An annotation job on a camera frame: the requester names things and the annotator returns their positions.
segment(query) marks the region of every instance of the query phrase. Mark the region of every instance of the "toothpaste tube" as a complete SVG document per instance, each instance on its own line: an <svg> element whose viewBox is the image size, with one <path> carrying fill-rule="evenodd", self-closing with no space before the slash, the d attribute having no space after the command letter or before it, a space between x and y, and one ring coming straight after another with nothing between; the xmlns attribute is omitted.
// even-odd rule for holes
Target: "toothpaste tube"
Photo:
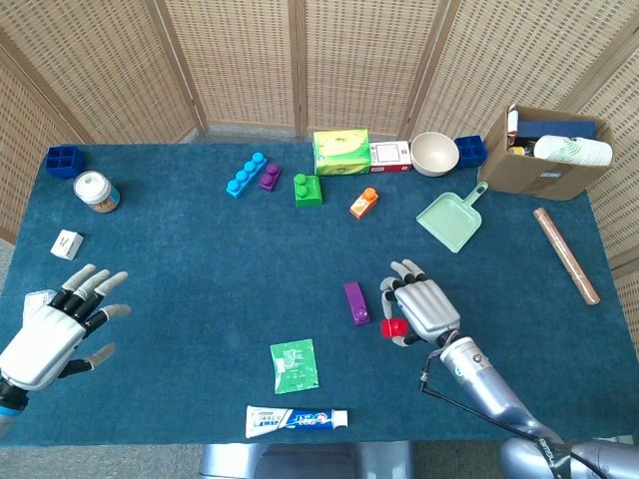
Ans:
<svg viewBox="0 0 639 479"><path fill-rule="evenodd" d="M348 427L345 410L284 409L247 406L247 439L278 429L335 429Z"/></svg>

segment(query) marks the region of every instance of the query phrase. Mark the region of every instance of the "table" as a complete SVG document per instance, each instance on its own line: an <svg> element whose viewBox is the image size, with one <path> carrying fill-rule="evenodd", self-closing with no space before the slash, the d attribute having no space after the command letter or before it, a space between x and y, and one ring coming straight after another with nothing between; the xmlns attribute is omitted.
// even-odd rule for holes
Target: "table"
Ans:
<svg viewBox="0 0 639 479"><path fill-rule="evenodd" d="M72 181L41 170L0 302L0 344L21 323L24 294L86 262L126 287L127 302L81 346L117 341L96 371L31 394L8 444L246 442L248 404L349 411L348 429L278 431L266 442L502 438L508 434L417 392L427 345L382 339L378 285L394 259L420 264L449 296L511 388L564 437L637 432L639 366L585 195L570 202L488 192L483 225L459 254L415 221L439 194L465 196L476 170L442 178L416 172L322 178L324 204L298 209L295 173L311 173L310 144L84 146L87 169L122 194L100 215ZM257 184L234 200L225 186L255 151L282 165L276 190ZM357 221L365 187L380 199ZM545 207L601 296L587 306L537 225ZM49 249L60 229L84 243L73 261ZM342 284L359 281L373 323L354 327ZM312 338L319 388L274 395L269 345ZM468 401L441 364L433 385Z"/></svg>

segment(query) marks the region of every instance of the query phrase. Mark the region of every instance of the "jar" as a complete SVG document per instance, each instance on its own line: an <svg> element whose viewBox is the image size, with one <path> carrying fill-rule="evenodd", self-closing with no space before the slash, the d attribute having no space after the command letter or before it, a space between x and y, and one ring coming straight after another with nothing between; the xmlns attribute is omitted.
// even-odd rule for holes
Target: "jar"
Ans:
<svg viewBox="0 0 639 479"><path fill-rule="evenodd" d="M80 175L73 184L73 190L94 212L112 212L120 202L120 192L98 172L85 172Z"/></svg>

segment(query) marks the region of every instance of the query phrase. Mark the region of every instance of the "wooden stick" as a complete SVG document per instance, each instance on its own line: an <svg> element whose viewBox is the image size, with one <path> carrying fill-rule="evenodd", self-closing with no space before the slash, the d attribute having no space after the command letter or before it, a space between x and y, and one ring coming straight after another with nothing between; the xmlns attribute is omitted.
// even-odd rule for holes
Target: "wooden stick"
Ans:
<svg viewBox="0 0 639 479"><path fill-rule="evenodd" d="M586 304L592 305L597 304L600 299L595 288L592 287L590 280L588 280L588 276L583 272L581 266L579 265L579 261L572 254L572 251L566 244L563 236L555 226L555 223L552 222L552 219L548 215L548 212L544 208L538 208L534 211L535 219L541 226L541 229L544 233L546 233L546 237L552 244L553 249L563 262L564 267L568 271L568 274L572 278L573 282L579 289L581 296L586 301Z"/></svg>

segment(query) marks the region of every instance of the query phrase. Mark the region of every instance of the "small white box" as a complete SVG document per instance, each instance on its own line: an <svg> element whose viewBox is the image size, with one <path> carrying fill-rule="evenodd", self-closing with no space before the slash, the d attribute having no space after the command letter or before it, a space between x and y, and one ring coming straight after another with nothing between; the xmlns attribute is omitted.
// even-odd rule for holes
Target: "small white box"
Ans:
<svg viewBox="0 0 639 479"><path fill-rule="evenodd" d="M62 230L51 248L51 254L64 259L73 259L80 244L82 244L82 239L83 238L75 232Z"/></svg>
<svg viewBox="0 0 639 479"><path fill-rule="evenodd" d="M407 172L412 168L408 142L370 144L370 172Z"/></svg>

